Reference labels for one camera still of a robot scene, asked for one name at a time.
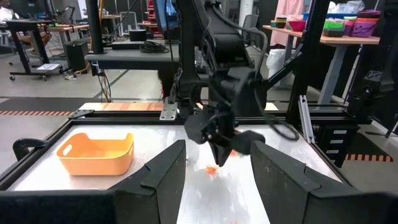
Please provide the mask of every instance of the concrete floor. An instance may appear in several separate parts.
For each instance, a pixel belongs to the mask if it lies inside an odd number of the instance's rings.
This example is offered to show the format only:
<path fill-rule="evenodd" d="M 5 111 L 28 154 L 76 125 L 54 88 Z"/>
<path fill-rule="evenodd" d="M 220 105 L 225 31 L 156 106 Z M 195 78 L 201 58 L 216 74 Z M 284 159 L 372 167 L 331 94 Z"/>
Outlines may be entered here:
<path fill-rule="evenodd" d="M 251 52 L 256 60 L 258 54 Z M 61 76 L 43 81 L 39 77 L 18 76 L 9 80 L 9 72 L 21 69 L 17 55 L 0 55 L 0 103 L 12 97 L 63 97 L 94 98 L 98 97 L 100 85 L 91 74 L 80 75 L 76 80 L 65 80 Z M 106 71 L 112 83 L 112 96 L 115 101 L 157 101 L 161 97 L 161 85 L 156 71 L 124 70 Z M 262 68 L 267 77 L 267 68 Z M 268 100 L 289 100 L 290 90 L 270 90 Z M 308 100 L 316 101 L 318 94 L 308 91 Z M 66 120 L 63 116 L 0 116 L 0 172 L 16 161 L 12 144 L 19 138 L 42 139 Z M 361 131 L 377 131 L 374 126 L 364 126 Z M 382 136 L 370 136 L 373 142 L 398 161 L 398 140 L 385 140 Z M 398 190 L 396 176 L 398 163 L 346 161 L 343 173 L 354 185 L 363 191 Z"/>

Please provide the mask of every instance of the orange and black striped tape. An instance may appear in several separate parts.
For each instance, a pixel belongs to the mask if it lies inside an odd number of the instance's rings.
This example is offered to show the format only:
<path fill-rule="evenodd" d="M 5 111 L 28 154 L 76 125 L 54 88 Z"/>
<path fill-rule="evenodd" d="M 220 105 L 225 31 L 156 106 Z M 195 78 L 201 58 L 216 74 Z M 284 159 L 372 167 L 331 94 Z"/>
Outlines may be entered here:
<path fill-rule="evenodd" d="M 0 116 L 70 116 L 74 111 L 0 111 Z"/>
<path fill-rule="evenodd" d="M 348 154 L 346 160 L 351 161 L 378 161 L 378 162 L 394 162 L 391 156 L 384 155 L 365 155 L 365 154 Z"/>

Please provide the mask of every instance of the computer monitor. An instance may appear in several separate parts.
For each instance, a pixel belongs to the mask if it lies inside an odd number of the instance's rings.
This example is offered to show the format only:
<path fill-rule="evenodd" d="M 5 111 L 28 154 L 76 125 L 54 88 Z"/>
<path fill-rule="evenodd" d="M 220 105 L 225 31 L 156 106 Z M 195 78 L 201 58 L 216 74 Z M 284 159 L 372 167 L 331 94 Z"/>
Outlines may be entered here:
<path fill-rule="evenodd" d="M 154 0 L 154 9 L 157 27 L 162 32 L 167 30 L 166 17 L 164 11 L 164 2 L 167 1 L 167 21 L 169 22 L 169 29 L 178 28 L 178 15 L 176 8 L 172 5 L 172 0 Z"/>
<path fill-rule="evenodd" d="M 10 7 L 14 13 L 26 17 L 35 17 L 36 14 L 44 13 L 48 17 L 51 15 L 47 0 L 10 0 Z"/>

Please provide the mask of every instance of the cable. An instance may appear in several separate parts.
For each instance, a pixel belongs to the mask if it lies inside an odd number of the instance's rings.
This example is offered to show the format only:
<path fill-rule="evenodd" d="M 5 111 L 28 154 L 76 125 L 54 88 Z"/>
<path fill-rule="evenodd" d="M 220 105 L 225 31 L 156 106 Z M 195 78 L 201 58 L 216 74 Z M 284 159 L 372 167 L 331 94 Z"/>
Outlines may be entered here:
<path fill-rule="evenodd" d="M 162 44 L 152 42 L 152 41 L 145 41 L 144 44 L 139 46 L 139 49 L 142 53 L 169 53 L 170 50 L 165 48 Z"/>
<path fill-rule="evenodd" d="M 105 40 L 106 43 L 108 43 L 109 40 L 111 40 L 112 36 L 116 33 L 116 31 L 118 30 L 119 26 L 122 24 L 123 20 L 127 17 L 127 15 L 129 14 L 129 12 L 131 11 L 131 9 L 134 7 L 134 5 L 136 4 L 137 0 L 135 0 L 133 2 L 133 4 L 130 6 L 130 8 L 127 10 L 126 15 L 123 16 L 123 18 L 120 20 L 119 24 L 117 24 L 117 26 L 115 28 L 113 28 L 113 32 L 109 35 L 109 37 Z"/>
<path fill-rule="evenodd" d="M 165 20 L 166 20 L 166 33 L 167 33 L 167 40 L 169 41 L 169 48 L 170 48 L 170 54 L 172 57 L 172 73 L 174 74 L 174 56 L 173 56 L 173 48 L 172 48 L 172 43 L 170 41 L 170 31 L 169 31 L 169 19 L 167 18 L 167 1 L 168 0 L 164 0 L 164 16 L 165 16 Z"/>
<path fill-rule="evenodd" d="M 255 78 L 257 78 L 257 76 L 260 74 L 260 69 L 262 67 L 262 63 L 264 61 L 264 57 L 266 55 L 266 50 L 267 50 L 267 45 L 268 45 L 268 38 L 267 38 L 266 34 L 261 32 L 261 31 L 259 31 L 259 30 L 257 30 L 257 29 L 246 29 L 246 28 L 243 28 L 243 27 L 240 27 L 240 26 L 236 25 L 235 23 L 233 23 L 233 22 L 229 21 L 227 18 L 225 18 L 224 15 L 222 15 L 222 13 L 220 13 L 220 11 L 216 8 L 216 6 L 213 6 L 213 11 L 216 13 L 216 15 L 220 19 L 222 19 L 225 23 L 227 23 L 228 25 L 234 27 L 235 29 L 240 29 L 240 30 L 248 32 L 248 33 L 257 34 L 257 35 L 259 35 L 260 37 L 263 38 L 264 43 L 263 43 L 263 46 L 262 46 L 262 55 L 261 55 L 261 58 L 260 58 L 258 64 L 256 65 L 256 77 Z"/>
<path fill-rule="evenodd" d="M 279 136 L 281 136 L 282 138 L 284 138 L 284 139 L 286 139 L 286 140 L 288 140 L 288 141 L 298 141 L 299 138 L 300 138 L 299 134 L 298 134 L 288 123 L 286 123 L 285 121 L 278 120 L 278 119 L 276 119 L 275 116 L 273 116 L 273 115 L 271 115 L 271 114 L 267 114 L 267 113 L 264 111 L 265 108 L 263 108 L 263 107 L 261 106 L 261 100 L 260 100 L 260 98 L 259 98 L 259 96 L 258 96 L 256 90 L 254 90 L 254 96 L 256 97 L 256 101 L 257 101 L 257 104 L 258 104 L 259 109 L 260 109 L 260 111 L 261 111 L 261 114 L 263 115 L 265 122 L 268 123 L 269 127 L 270 127 L 273 131 L 275 131 Z M 276 120 L 276 123 L 277 123 L 277 124 L 281 124 L 281 125 L 283 125 L 285 128 L 287 128 L 289 131 L 291 131 L 291 132 L 294 134 L 294 137 L 290 137 L 290 136 L 287 136 L 286 134 L 282 133 L 282 132 L 276 127 L 275 121 L 274 121 L 274 120 Z"/>

